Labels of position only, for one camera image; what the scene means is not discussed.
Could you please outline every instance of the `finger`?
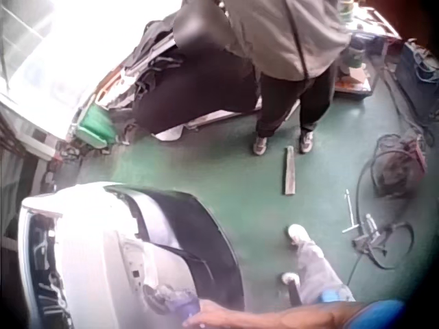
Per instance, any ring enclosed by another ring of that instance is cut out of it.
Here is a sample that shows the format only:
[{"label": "finger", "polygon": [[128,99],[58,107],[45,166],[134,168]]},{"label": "finger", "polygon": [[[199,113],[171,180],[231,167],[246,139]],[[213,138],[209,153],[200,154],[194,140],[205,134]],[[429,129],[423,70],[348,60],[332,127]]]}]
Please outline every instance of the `finger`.
[{"label": "finger", "polygon": [[202,313],[197,313],[183,322],[183,327],[191,327],[197,324],[203,324],[204,322],[205,316]]}]

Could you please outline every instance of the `green container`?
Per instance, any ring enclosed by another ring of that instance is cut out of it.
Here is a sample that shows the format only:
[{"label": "green container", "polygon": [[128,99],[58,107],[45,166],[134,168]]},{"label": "green container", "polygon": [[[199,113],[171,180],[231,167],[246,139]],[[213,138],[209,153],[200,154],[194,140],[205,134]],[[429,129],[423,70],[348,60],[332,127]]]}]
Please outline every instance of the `green container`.
[{"label": "green container", "polygon": [[94,148],[103,149],[116,143],[117,132],[108,111],[93,103],[78,124],[75,135]]}]

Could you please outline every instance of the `forearm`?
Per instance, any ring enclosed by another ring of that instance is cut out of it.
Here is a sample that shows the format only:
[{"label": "forearm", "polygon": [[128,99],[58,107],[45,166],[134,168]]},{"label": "forearm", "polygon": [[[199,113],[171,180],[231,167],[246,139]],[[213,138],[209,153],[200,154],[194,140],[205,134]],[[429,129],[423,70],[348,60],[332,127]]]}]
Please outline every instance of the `forearm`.
[{"label": "forearm", "polygon": [[337,302],[260,315],[232,312],[228,318],[228,326],[249,329],[336,329],[341,328],[362,308],[363,305],[359,303]]}]

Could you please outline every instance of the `black pants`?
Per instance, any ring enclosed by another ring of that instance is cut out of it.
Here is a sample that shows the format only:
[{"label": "black pants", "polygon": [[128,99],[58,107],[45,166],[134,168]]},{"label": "black pants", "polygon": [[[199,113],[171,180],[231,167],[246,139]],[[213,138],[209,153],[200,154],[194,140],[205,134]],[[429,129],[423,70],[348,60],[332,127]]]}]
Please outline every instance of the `black pants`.
[{"label": "black pants", "polygon": [[311,132],[334,96],[337,65],[307,81],[280,80],[261,75],[262,110],[256,124],[259,137],[271,137],[300,98],[300,128]]}]

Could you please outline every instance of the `shoe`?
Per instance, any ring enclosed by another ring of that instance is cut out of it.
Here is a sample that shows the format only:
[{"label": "shoe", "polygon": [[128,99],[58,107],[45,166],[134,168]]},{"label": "shoe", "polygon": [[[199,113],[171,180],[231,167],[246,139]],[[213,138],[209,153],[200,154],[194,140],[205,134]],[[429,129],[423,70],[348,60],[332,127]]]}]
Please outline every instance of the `shoe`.
[{"label": "shoe", "polygon": [[299,150],[302,154],[308,153],[313,148],[313,132],[301,132],[299,137]]},{"label": "shoe", "polygon": [[306,229],[298,224],[293,224],[290,227],[288,227],[287,234],[291,239],[292,245],[298,245],[300,242],[303,241],[311,241],[311,238],[309,238]]},{"label": "shoe", "polygon": [[293,272],[285,272],[281,276],[282,283],[287,286],[291,282],[296,283],[296,287],[298,288],[300,286],[300,278],[296,273]]},{"label": "shoe", "polygon": [[267,150],[267,139],[262,137],[256,137],[253,144],[253,153],[257,156],[262,156]]}]

